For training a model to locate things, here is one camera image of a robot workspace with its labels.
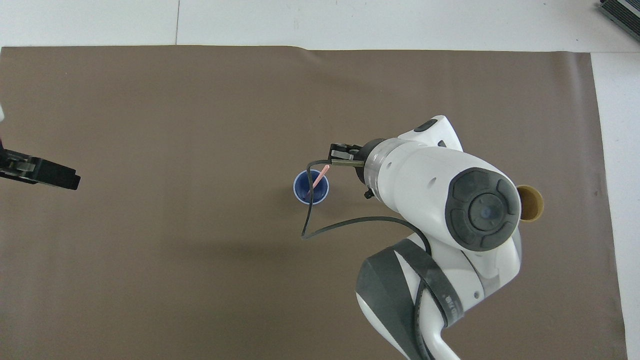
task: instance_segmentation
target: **cardboard tube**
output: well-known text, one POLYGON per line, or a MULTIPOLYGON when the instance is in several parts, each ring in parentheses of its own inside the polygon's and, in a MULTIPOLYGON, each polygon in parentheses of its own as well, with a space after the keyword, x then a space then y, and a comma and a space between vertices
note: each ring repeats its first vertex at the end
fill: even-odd
POLYGON ((522 222, 534 222, 542 216, 542 211, 545 209, 545 201, 542 199, 542 194, 529 185, 519 185, 518 194, 520 195, 520 202, 522 203, 522 213, 520 214, 520 221, 522 222))

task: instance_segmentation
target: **pink straw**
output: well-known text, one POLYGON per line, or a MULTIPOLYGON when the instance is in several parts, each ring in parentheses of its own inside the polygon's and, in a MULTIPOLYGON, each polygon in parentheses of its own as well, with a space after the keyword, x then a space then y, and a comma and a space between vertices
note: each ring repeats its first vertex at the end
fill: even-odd
MULTIPOLYGON (((325 165, 322 169, 322 171, 320 171, 320 174, 318 175, 318 177, 316 178, 316 180, 314 181, 314 185, 313 188, 315 189, 316 186, 320 183, 320 180, 322 180, 322 178, 324 177, 324 175, 326 174, 327 171, 329 171, 330 166, 329 165, 325 165)), ((309 197, 309 195, 311 195, 311 189, 307 192, 307 196, 305 196, 305 198, 309 197)))

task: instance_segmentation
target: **black joint cap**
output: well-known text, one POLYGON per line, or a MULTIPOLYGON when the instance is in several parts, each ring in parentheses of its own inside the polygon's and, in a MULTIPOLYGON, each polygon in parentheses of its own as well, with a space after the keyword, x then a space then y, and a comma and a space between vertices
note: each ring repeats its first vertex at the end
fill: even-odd
POLYGON ((516 189, 503 175, 469 168, 449 184, 445 220, 462 247, 487 251, 500 246, 515 230, 517 205, 516 189))
POLYGON ((425 122, 424 124, 416 127, 415 129, 413 129, 416 133, 421 133, 423 131, 425 131, 426 129, 429 129, 431 126, 433 126, 435 123, 438 122, 438 119, 431 119, 427 122, 425 122))

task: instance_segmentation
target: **plastic cup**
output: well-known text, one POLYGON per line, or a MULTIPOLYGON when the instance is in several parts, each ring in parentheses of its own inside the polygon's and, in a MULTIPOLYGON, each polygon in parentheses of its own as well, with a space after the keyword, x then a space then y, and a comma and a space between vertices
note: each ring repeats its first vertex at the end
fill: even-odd
MULTIPOLYGON (((311 170, 311 179, 312 181, 316 181, 318 175, 320 175, 320 171, 312 169, 311 170)), ((311 195, 307 197, 307 193, 309 192, 309 180, 307 178, 307 171, 304 170, 296 176, 296 179, 293 181, 293 194, 303 204, 309 205, 309 201, 311 200, 311 195)), ((318 185, 314 188, 314 205, 321 203, 325 200, 326 196, 329 195, 329 180, 327 180, 326 176, 323 176, 318 185)))
POLYGON ((519 185, 518 194, 522 203, 522 213, 520 221, 534 222, 542 216, 545 210, 545 201, 538 189, 529 185, 519 185))

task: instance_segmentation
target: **black strap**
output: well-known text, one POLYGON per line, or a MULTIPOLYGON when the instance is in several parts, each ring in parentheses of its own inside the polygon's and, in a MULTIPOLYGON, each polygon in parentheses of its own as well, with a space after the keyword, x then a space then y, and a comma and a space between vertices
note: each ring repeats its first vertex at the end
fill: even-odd
POLYGON ((442 313, 445 327, 453 325, 462 318, 464 309, 460 297, 433 258, 409 239, 398 242, 393 248, 426 284, 442 313))

